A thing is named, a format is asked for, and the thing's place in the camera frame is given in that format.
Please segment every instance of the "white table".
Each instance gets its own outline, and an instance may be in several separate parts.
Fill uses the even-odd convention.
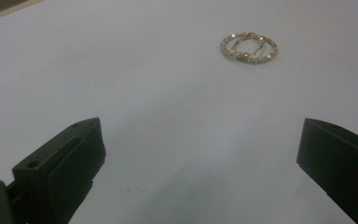
[[[279,49],[230,60],[224,37]],[[296,164],[304,118],[358,133],[358,1],[45,0],[0,19],[0,179],[99,117],[71,223],[353,223]]]

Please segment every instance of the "jewelry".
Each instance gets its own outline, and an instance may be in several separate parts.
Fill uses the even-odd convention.
[[[234,39],[237,39],[237,41],[234,43],[234,45],[231,47],[231,49],[227,49],[227,44]],[[249,40],[249,39],[258,40],[258,42],[260,43],[260,47],[255,51],[255,53],[237,52],[236,47],[242,41]],[[265,47],[266,43],[271,46],[271,48],[272,48],[271,52],[267,56],[256,57],[257,52],[260,51],[261,49],[263,49]],[[266,63],[266,62],[274,59],[278,53],[278,47],[274,43],[274,41],[272,41],[268,37],[258,35],[255,33],[242,33],[242,34],[229,35],[228,37],[223,39],[223,42],[220,45],[220,49],[226,56],[228,56],[230,58],[235,58],[235,59],[240,60],[244,63]]]

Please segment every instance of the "ring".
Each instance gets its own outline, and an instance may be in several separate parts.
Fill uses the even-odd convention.
[[[236,39],[236,42],[231,47],[231,49],[227,49],[227,44],[235,39]],[[255,51],[255,53],[237,52],[236,47],[242,41],[249,40],[249,39],[257,40],[260,44],[260,47]],[[261,49],[263,49],[265,47],[266,43],[271,46],[271,52],[266,56],[256,57],[257,52],[260,51]],[[255,33],[242,33],[242,34],[229,35],[228,37],[223,39],[222,44],[220,45],[220,49],[226,56],[228,56],[230,58],[235,58],[235,59],[240,60],[244,63],[266,63],[266,62],[274,59],[278,53],[278,47],[274,41],[272,41],[268,37],[258,35]]]

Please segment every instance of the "gold ring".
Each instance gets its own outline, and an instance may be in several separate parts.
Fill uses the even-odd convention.
[[[235,39],[236,42],[231,47],[231,49],[227,49],[227,44]],[[255,51],[255,53],[237,52],[236,47],[240,44],[240,42],[249,39],[255,39],[260,44],[260,47]],[[266,43],[271,46],[271,52],[266,56],[256,57],[257,52],[263,49]],[[230,58],[235,58],[244,63],[266,63],[274,59],[278,53],[278,47],[274,41],[272,41],[268,37],[258,35],[255,33],[241,33],[241,34],[229,35],[228,37],[223,39],[222,44],[220,45],[220,49],[226,56]]]

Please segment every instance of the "white backdrop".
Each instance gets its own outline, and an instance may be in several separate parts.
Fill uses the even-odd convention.
[[[277,57],[226,58],[241,32]],[[358,0],[45,0],[1,18],[0,179],[93,117],[106,164],[71,223],[353,223],[296,153],[304,118],[358,133]]]

